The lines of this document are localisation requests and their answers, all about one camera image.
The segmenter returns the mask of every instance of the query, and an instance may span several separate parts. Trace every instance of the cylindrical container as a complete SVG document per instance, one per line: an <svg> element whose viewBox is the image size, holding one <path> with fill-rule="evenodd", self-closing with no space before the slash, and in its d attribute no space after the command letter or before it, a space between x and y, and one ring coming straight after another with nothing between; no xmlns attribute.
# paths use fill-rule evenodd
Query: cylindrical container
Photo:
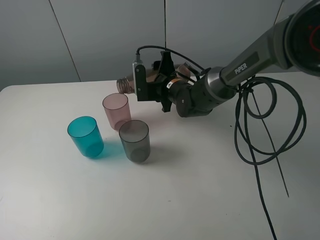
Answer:
<svg viewBox="0 0 320 240"><path fill-rule="evenodd" d="M128 97L124 94L113 93L106 96L102 105L109 120L110 126L119 131L121 126L131 120Z"/></svg>
<svg viewBox="0 0 320 240"><path fill-rule="evenodd" d="M76 118L69 124L67 132L80 153L85 157L96 157L104 149L97 121L91 116Z"/></svg>
<svg viewBox="0 0 320 240"><path fill-rule="evenodd" d="M184 64L175 64L174 68L184 74L187 77L190 77L191 73L189 69ZM146 82L151 83L155 81L155 78L158 74L158 69L153 70L152 68L148 68L145 70L146 75ZM123 78L120 78L116 81L116 88L118 92L121 94L134 94L135 93L135 82L134 82L134 75L128 75Z"/></svg>
<svg viewBox="0 0 320 240"><path fill-rule="evenodd" d="M119 136L126 157L134 163L143 163L150 155L149 127L140 120L131 120L122 125Z"/></svg>

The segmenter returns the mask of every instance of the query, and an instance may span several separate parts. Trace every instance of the black cable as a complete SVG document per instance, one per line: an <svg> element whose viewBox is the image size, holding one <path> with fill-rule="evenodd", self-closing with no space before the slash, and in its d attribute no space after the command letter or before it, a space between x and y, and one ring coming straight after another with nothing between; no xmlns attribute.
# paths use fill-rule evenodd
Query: black cable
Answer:
<svg viewBox="0 0 320 240"><path fill-rule="evenodd" d="M249 92L252 92L253 87L255 87L257 85L260 85L260 84L267 84L267 86L270 88L270 90L272 89L271 90L272 102L274 102L274 99L276 98L276 94L277 94L276 90L275 90L275 87L272 84L278 84L278 85L284 87L295 98L295 100L297 102L297 106L298 106L298 113L297 113L297 117L296 117L295 124L293 126L292 131L290 132L288 138L285 140L285 142L282 144L282 146L276 152L264 152L264 151L261 151L261 150L257 149L252 144L250 144L250 147L253 150L255 150L257 153L260 153L262 155L270 155L270 157L268 157L265 160L262 160L262 161L259 161L259 162L252 162L252 161L247 160L241 154L241 152L239 150L239 147L238 147L238 130L239 130L241 136L243 137L244 141L247 144L249 144L248 141L247 141L247 138L244 135L243 130L242 130L241 126L240 126L239 118L240 118L240 111L241 111L241 102L242 102L242 99L243 99L244 108L247 110L249 115L251 117L253 117L253 118L261 119L260 118L261 116L253 114L251 112L251 110L249 109L249 106L248 106L248 95L249 95ZM304 135L304 133L306 131L307 116L306 116L306 112L305 112L305 108L303 106L302 100L301 100L299 94L297 93L297 91L293 87L291 87L289 84L287 84L287 83L285 83L283 81L275 80L275 79L272 79L272 78L269 78L269 77L255 77L255 78L252 78L252 79L248 80L246 83L244 83L242 86L240 86L239 87L239 91L240 91L239 98L238 98L238 101L237 101L236 107L235 107L234 144L235 144L235 149L236 149L239 157L244 162L246 162L247 164L250 164L250 165L266 164L266 163L270 162L271 160L275 159L276 156L278 156L279 154L284 153L284 152L288 151L289 149L291 149L293 146L295 146L300 141L300 139L302 138L302 136ZM270 109L267 111L268 114L265 113L265 114L263 114L263 116L265 118L268 117L273 112L275 107L276 107L275 104L271 104ZM288 145L290 143L290 141L293 139L294 135L296 134L296 132L298 130L298 127L299 127L299 125L301 123L301 120L303 120L302 121L302 130L301 130L299 136L297 137L297 139L292 144Z"/></svg>
<svg viewBox="0 0 320 240"><path fill-rule="evenodd" d="M254 104L256 106L256 109L259 113L259 115L261 115L261 112L260 112L260 109L258 107L258 103L257 103L257 100L256 100L256 97L255 97L255 94L252 93L252 97L253 97L253 100L254 100ZM275 147L275 144L274 144L274 141L272 140L272 137L271 137L271 134L267 128L267 125L265 123L265 120L261 119L262 123L263 123L263 126L266 130L266 133L268 134L268 137L270 139L270 142L271 142L271 145L272 145L272 149L273 149L273 152L275 153L276 152L276 147ZM286 181L285 181L285 177L284 177L284 173L282 172L282 168L281 168L281 165L280 165L280 161L279 161L279 158L278 156L275 157L276 159L276 163L278 164L278 168L279 168L279 171L280 171L280 175L281 175L281 178L282 178L282 182L283 182L283 185L284 185L284 189L285 189L285 192L286 192L286 195L288 196L289 198L289 192L288 192L288 188L287 188L287 184L286 184Z"/></svg>
<svg viewBox="0 0 320 240"><path fill-rule="evenodd" d="M200 66L198 63L196 63L195 61L192 61L190 58L182 55L181 53L177 52L177 51L174 51L174 50L171 50L169 48L166 48L166 47L163 47L163 46L156 46L156 45L146 45L146 46L141 46L139 47L137 50L136 50L136 55L140 55L140 50L142 49L162 49L162 50L165 50L165 51L168 51L170 53L173 53L175 55L178 55L179 57L187 60L188 62L192 63L193 65L197 66L199 69L201 69L202 71L204 71L205 69Z"/></svg>
<svg viewBox="0 0 320 240"><path fill-rule="evenodd" d="M266 84L269 87L269 89L271 91L271 96L272 96L272 101L271 101L270 108L264 114L261 114L260 109L258 107L257 100L255 98L255 95L253 94L253 87L255 87L257 85L260 85L260 84ZM278 85L282 86L283 88L285 88L288 92L290 92L293 95L293 97L295 98L295 100L297 102L297 106L298 106L298 113L297 113L297 117L296 117L296 121L295 121L294 127L293 127L291 133L289 134L288 138L286 139L286 141L283 143L283 145L278 150L276 150L276 148L274 146L274 143L272 141L270 132L269 132L269 130L267 128L267 125L266 125L266 123L264 121L264 118L267 118L268 116L270 116L270 114L274 111L274 109L276 107L276 104L277 104L277 92L276 92L276 89L273 86L273 84L278 84ZM287 151L287 150L289 150L289 149L291 149L302 138L303 134L305 133L306 127L307 127L306 112L305 112L302 100L301 100L299 94L296 92L296 90L293 89L289 84L287 84L287 83L285 83L283 81L280 81L280 80L275 80L275 79L272 79L272 78L269 78L269 77L254 77L254 78L251 78L250 80L248 80L242 86L239 86L238 87L238 92L239 92L239 94L238 94L239 97L238 97L238 101L237 101L236 107L235 107L235 128L234 128L235 149L236 149L239 157L245 163L248 163L248 164L254 166L255 176L256 176L256 181L257 181L257 186L258 186L258 191L259 191L259 195L260 195L261 204L262 204L265 216L267 218L267 221L269 223L269 227L270 227L273 239L277 240L277 236L275 234L275 230L274 230L273 224L271 222L271 218L269 216L269 213L268 213L268 210L267 210L267 207L266 207L266 203L265 203L265 200L264 200L264 196L263 196L263 193L262 193L258 165L266 164L266 163L268 163L271 160L276 158L277 162L278 162L279 169L280 169L281 177L282 177L284 186L286 188L286 192L288 194L287 186L286 186L286 183L285 183L285 179L283 177L283 173L282 173L281 166L280 166L280 163L279 163L278 155L283 153L283 152L285 152L285 151ZM254 114L249 108L249 105L248 105L249 93L252 93L255 106L257 107L257 110L258 110L258 114ZM245 134L243 133L242 128L240 126L240 122L239 122L242 100L243 100L243 104L244 104L244 110L243 111L244 111L244 132L245 132ZM264 127L265 127L265 129L267 131L268 136L269 136L269 139L271 141L273 152L261 151L261 150L257 149L256 147L254 147L251 144L250 136L249 136L249 130L248 130L248 114L251 117L255 118L255 119L261 119L262 120L263 125L264 125ZM299 127L299 125L301 123L301 120L303 120L302 130L301 130L299 136L297 137L297 139L292 144L290 144L288 146L288 144L290 143L290 141L292 140L294 135L297 133L297 130L298 130L298 127ZM249 147L249 150L250 150L250 154L251 154L251 157L252 157L252 161L249 161L249 160L245 159L244 156L241 154L241 152L239 150L238 135L237 135L238 130L239 130L241 136L243 137L244 141L248 144L248 147ZM263 161L257 162L254 151L256 151L257 153L263 154L263 155L271 155L271 156L268 157L267 159L263 160Z"/></svg>

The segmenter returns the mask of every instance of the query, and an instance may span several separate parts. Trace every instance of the plastic cup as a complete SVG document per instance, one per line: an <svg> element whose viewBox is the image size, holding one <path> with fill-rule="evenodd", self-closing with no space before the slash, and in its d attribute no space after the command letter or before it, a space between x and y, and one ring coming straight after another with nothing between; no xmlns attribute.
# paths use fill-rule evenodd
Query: plastic cup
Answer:
<svg viewBox="0 0 320 240"><path fill-rule="evenodd" d="M67 132L85 157L94 158L104 149L97 121L91 116L76 118L69 124Z"/></svg>
<svg viewBox="0 0 320 240"><path fill-rule="evenodd" d="M126 157L134 163L143 163L150 155L149 127L140 120L124 123L119 136Z"/></svg>
<svg viewBox="0 0 320 240"><path fill-rule="evenodd" d="M102 105L109 120L110 126L119 131L121 126L131 120L128 97L121 93L106 96Z"/></svg>

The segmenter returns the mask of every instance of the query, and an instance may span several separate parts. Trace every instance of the white wall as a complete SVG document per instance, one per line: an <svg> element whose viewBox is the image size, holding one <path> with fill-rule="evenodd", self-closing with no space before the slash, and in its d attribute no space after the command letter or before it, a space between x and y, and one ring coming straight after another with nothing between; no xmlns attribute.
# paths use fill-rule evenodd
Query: white wall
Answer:
<svg viewBox="0 0 320 240"><path fill-rule="evenodd" d="M130 74L137 47L165 45L165 1L167 47L205 68L225 66L241 53L274 24L282 2L51 0L62 34L49 0L1 0L0 90ZM305 2L285 0L278 20ZM141 57L147 67L161 58L154 49L144 50Z"/></svg>
<svg viewBox="0 0 320 240"><path fill-rule="evenodd" d="M51 0L81 81L132 73L138 47L165 44L164 0ZM160 60L144 50L147 66Z"/></svg>
<svg viewBox="0 0 320 240"><path fill-rule="evenodd" d="M166 0L167 47L225 66L275 22L282 0Z"/></svg>
<svg viewBox="0 0 320 240"><path fill-rule="evenodd" d="M0 91L80 81L47 0L0 1Z"/></svg>

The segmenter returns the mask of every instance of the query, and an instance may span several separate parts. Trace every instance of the teal plastic cup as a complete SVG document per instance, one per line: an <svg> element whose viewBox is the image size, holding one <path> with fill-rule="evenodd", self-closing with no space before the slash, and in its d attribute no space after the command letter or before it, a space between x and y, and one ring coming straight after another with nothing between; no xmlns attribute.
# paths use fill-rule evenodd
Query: teal plastic cup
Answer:
<svg viewBox="0 0 320 240"><path fill-rule="evenodd" d="M87 158L98 156L104 149L97 121L91 116L81 116L73 120L67 132L80 153Z"/></svg>

